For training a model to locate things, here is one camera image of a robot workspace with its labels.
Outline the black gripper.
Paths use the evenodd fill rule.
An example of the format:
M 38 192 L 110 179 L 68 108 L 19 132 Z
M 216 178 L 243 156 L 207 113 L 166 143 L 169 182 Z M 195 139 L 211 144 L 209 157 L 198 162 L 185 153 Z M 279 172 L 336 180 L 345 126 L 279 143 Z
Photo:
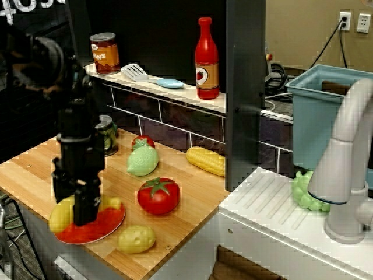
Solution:
M 97 219 L 101 202 L 99 172 L 105 169 L 104 137 L 93 134 L 85 138 L 57 135 L 61 157 L 53 160 L 52 182 L 56 203 L 74 195 L 73 222 L 83 226 Z

